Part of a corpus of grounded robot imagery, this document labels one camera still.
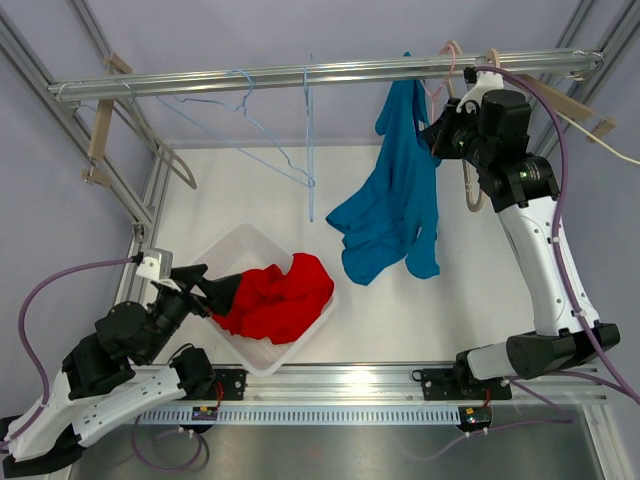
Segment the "pink wire hanger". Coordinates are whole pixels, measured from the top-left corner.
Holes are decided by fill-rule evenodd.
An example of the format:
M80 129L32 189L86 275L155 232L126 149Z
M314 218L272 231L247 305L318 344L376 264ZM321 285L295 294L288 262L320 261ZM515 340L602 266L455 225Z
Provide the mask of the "pink wire hanger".
M425 80L422 81L422 85L425 91L428 107L428 124L432 125L436 121L436 107L438 98L443 89L446 89L448 94L451 95L454 88L452 84L452 76L456 67L457 56L461 53L460 46L455 40L448 40L445 46L440 50L439 56L449 55L450 63L447 73L444 75L440 84L435 89L430 89L427 86Z

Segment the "red t shirt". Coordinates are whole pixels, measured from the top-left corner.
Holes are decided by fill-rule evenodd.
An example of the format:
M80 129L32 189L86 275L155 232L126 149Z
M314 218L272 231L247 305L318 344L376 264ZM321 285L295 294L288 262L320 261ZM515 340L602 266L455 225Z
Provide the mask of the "red t shirt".
M211 318L232 335L275 345L294 342L321 316L334 293L334 282L320 260L295 253L284 273L277 265L242 274L230 313Z

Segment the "blue t shirt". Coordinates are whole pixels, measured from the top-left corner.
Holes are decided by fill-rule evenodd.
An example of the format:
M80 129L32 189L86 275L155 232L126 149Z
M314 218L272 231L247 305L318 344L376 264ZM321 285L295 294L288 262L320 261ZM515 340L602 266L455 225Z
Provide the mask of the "blue t shirt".
M355 284L370 284L384 269L404 261L418 279L440 274L436 260L437 168L421 137L429 122L419 80L391 84L374 126L380 151L364 184L327 216L342 235L341 261Z

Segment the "blue wire hanger with shirt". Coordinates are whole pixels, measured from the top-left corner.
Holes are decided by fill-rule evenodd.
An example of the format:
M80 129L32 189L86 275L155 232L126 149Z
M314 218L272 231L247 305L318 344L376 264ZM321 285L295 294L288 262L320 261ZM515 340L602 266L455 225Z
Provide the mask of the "blue wire hanger with shirt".
M308 63L303 69L303 91L305 97L305 153L306 153L306 176L308 191L308 218L313 223L315 219L315 157L314 157L314 99L313 89L310 83L310 67L313 55L310 54Z

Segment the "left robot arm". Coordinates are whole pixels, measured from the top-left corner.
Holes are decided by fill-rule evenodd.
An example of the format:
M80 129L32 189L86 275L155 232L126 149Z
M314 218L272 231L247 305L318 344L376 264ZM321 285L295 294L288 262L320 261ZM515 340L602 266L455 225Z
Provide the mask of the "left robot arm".
M230 312L238 274L208 280L206 265L172 269L157 295L142 305L121 302L95 323L63 359L53 382L24 414L1 421L5 478L39 476L75 463L127 421L173 400L199 400L216 387L204 349L188 346L149 378L135 367L152 364L190 315Z

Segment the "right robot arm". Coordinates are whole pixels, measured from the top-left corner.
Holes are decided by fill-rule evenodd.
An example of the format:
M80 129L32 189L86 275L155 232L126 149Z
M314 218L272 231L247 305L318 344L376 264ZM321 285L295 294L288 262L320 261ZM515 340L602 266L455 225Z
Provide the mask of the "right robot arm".
M435 157L461 159L479 176L528 288L534 329L457 355L454 389L474 397L504 377L536 378L583 365L620 342L600 320L555 212L561 190L548 160L528 152L531 108L513 90L480 101L451 98L422 132Z

